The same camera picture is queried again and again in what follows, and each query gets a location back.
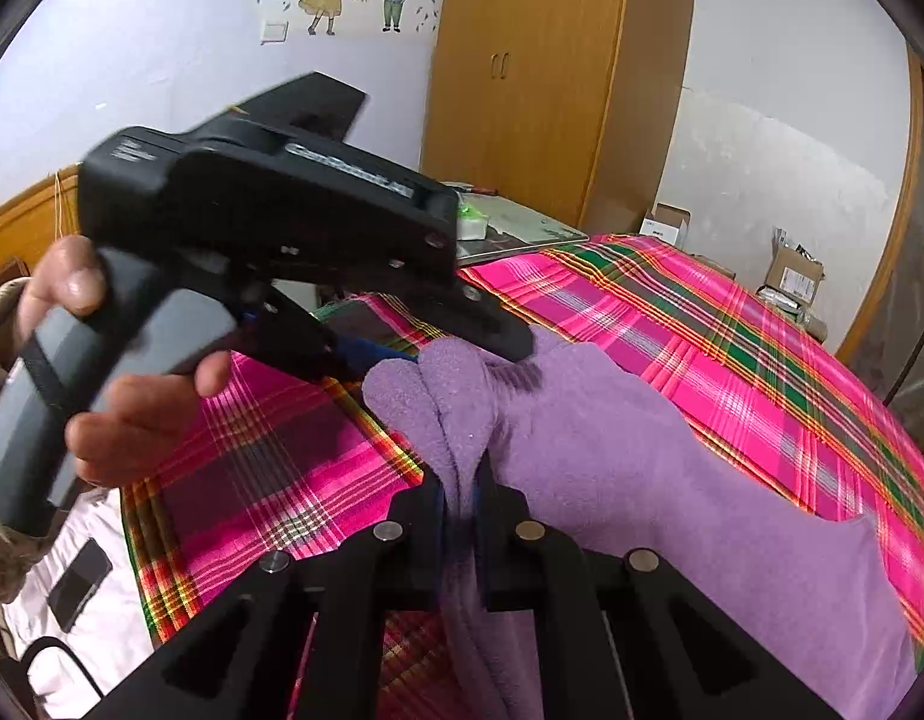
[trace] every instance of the white box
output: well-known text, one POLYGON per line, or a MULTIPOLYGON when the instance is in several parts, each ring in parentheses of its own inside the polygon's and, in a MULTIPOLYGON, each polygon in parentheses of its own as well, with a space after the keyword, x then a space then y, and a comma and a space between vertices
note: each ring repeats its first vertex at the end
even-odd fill
POLYGON ((662 241, 665 241, 667 244, 672 244, 673 246, 678 244, 679 234, 681 232, 681 227, 673 227, 670 224, 662 224, 660 221, 653 220, 652 218, 644 218, 643 226, 641 227, 641 230, 638 230, 639 235, 651 235, 653 238, 659 238, 662 241))

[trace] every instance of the purple towel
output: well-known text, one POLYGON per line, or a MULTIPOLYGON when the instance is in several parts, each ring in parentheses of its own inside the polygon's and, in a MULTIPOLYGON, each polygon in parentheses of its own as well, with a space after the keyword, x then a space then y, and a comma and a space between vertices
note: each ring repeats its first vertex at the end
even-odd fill
POLYGON ((801 512, 705 449, 678 410, 592 344, 535 328, 512 365, 457 338, 380 362, 366 403, 439 475, 449 530, 442 613, 473 713, 538 720, 531 613, 486 613, 468 521, 488 448, 533 517, 587 549, 664 555, 847 720, 884 720, 915 678, 870 522, 801 512))

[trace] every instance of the label sticker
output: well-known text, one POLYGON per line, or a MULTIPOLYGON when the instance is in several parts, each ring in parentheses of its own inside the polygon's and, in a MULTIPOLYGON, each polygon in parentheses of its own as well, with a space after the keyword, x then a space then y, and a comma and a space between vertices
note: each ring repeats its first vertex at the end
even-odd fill
POLYGON ((124 159, 126 162, 139 162, 140 159, 147 159, 151 162, 158 159, 155 154, 146 151, 141 143, 130 141, 128 138, 122 139, 122 142, 112 152, 112 156, 115 159, 124 159))
POLYGON ((806 301, 812 300, 815 295, 815 282, 809 276, 800 274, 799 271, 792 271, 790 268, 782 269, 780 287, 783 292, 791 293, 806 301))
POLYGON ((376 175, 374 172, 368 172, 361 167, 350 165, 348 162, 338 157, 329 157, 326 156, 326 154, 320 154, 318 151, 312 151, 311 148, 300 146, 298 143, 290 143, 286 146, 286 151, 290 154, 295 154, 297 157, 305 157, 305 159, 311 160, 312 162, 318 162, 320 165, 342 170, 342 172, 347 172, 349 175, 354 175, 356 178, 361 178, 363 181, 368 181, 384 189, 396 191, 403 197, 409 197, 411 199, 412 194, 414 194, 411 187, 396 181, 390 181, 384 176, 376 175))

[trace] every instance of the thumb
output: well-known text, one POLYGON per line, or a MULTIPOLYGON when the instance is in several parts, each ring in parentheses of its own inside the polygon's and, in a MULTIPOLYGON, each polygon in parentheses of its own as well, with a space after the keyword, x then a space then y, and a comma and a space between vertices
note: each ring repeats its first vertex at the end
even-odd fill
POLYGON ((54 306, 84 317, 98 308, 105 292, 105 276, 91 241, 77 235, 60 238, 38 261, 19 300, 17 346, 28 340, 54 306))

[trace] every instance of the gray handle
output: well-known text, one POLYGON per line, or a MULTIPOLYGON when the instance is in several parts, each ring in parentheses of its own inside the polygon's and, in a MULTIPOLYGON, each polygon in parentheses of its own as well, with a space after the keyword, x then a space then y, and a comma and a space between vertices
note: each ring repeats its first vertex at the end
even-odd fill
POLYGON ((100 250, 110 294, 99 312, 77 319, 49 312, 13 366, 0 394, 0 521, 44 536, 78 491, 65 423, 105 410, 105 387, 119 376, 187 373, 238 331, 221 303, 172 290, 156 266, 100 250))

